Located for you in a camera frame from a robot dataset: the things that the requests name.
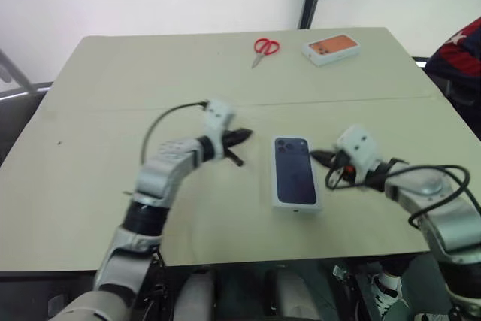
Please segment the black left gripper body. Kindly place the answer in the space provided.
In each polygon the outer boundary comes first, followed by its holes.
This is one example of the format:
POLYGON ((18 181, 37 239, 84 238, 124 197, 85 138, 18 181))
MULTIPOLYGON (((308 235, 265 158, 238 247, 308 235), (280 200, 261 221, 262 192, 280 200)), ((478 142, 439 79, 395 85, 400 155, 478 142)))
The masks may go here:
POLYGON ((225 133, 222 136, 222 148, 224 157, 227 159, 235 159, 236 155, 231 151, 231 147, 234 146, 235 134, 225 133))

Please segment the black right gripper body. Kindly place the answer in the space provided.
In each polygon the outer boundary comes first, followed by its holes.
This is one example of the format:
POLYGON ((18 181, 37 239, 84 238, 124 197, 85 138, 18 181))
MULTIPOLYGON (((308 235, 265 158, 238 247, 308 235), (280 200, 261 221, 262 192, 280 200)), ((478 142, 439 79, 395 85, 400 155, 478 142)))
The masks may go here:
POLYGON ((326 184, 339 184, 341 181, 354 184, 356 170, 351 163, 350 156, 343 150, 337 151, 328 164, 326 184))

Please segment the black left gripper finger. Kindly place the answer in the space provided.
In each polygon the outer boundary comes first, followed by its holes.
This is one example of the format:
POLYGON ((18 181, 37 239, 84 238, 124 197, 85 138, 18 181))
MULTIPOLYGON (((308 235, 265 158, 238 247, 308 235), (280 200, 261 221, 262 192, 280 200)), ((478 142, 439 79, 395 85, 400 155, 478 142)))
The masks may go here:
POLYGON ((242 167, 244 165, 244 160, 242 160, 239 156, 237 156, 230 149, 227 149, 225 151, 225 157, 227 159, 230 159, 231 161, 233 161, 233 163, 236 164, 237 167, 242 167))
POLYGON ((251 135, 252 129, 239 128, 235 130, 228 130, 226 132, 226 145, 237 146, 245 142, 251 135))

